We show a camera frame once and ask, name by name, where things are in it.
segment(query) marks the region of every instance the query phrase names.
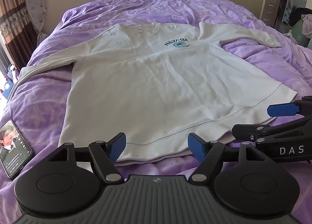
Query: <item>white shirt collar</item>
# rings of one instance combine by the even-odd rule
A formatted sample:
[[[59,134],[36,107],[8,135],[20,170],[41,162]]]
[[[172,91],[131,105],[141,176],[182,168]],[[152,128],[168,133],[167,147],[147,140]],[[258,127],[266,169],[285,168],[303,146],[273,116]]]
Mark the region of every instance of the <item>white shirt collar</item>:
[[[13,140],[12,140],[12,142],[11,142],[11,145],[4,146],[4,148],[5,148],[5,149],[8,149],[8,150],[11,150],[11,146],[12,146],[12,145],[16,148],[15,143],[14,143]]]

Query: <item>brown curtain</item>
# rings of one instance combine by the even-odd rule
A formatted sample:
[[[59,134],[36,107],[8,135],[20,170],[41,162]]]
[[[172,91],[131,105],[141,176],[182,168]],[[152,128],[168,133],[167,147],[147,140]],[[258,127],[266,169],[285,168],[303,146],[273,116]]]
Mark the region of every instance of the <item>brown curtain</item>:
[[[0,31],[11,54],[10,61],[20,70],[37,46],[37,34],[24,0],[0,0]]]

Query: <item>person on phone screen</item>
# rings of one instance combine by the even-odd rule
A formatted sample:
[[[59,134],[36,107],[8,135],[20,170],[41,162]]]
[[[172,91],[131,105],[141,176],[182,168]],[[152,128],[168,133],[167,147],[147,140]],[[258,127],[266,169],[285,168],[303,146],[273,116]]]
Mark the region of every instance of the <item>person on phone screen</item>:
[[[18,144],[18,138],[14,137],[14,127],[7,125],[0,131],[0,158],[5,162],[7,155],[16,150],[22,149],[22,145]]]

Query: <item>purple blanket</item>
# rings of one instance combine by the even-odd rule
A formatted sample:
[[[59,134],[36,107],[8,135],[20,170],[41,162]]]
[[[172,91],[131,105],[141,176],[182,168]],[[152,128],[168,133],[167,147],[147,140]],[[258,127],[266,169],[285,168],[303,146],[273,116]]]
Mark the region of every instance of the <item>purple blanket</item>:
[[[252,63],[269,76],[298,92],[298,98],[312,95],[312,50],[293,44],[266,26],[245,8],[227,0],[98,0],[67,11],[63,26],[54,31],[34,51],[29,65],[38,63],[67,47],[87,41],[117,23],[183,23],[199,26],[200,21],[232,23],[273,34],[281,48],[271,49],[254,41],[240,39],[223,48]],[[33,76],[21,85],[7,104],[0,124],[12,119],[36,156],[24,167],[26,172],[57,148],[71,87],[72,66]],[[273,124],[294,119],[278,118]],[[169,158],[150,164],[120,167],[129,174],[189,174],[198,165],[192,156]],[[283,164],[300,184],[300,197],[293,216],[304,224],[312,223],[312,166],[306,162]],[[14,196],[14,184],[0,169],[0,223],[14,222],[21,214]]]

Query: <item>sweatshirt's left sleeve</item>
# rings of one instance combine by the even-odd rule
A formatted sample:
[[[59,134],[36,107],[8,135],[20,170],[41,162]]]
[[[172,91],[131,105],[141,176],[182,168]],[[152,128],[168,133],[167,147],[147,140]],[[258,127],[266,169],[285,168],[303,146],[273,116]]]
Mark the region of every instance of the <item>sweatshirt's left sleeve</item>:
[[[218,46],[237,39],[250,39],[271,48],[281,47],[274,35],[233,24],[209,24],[200,22],[195,28],[199,40],[212,42]]]

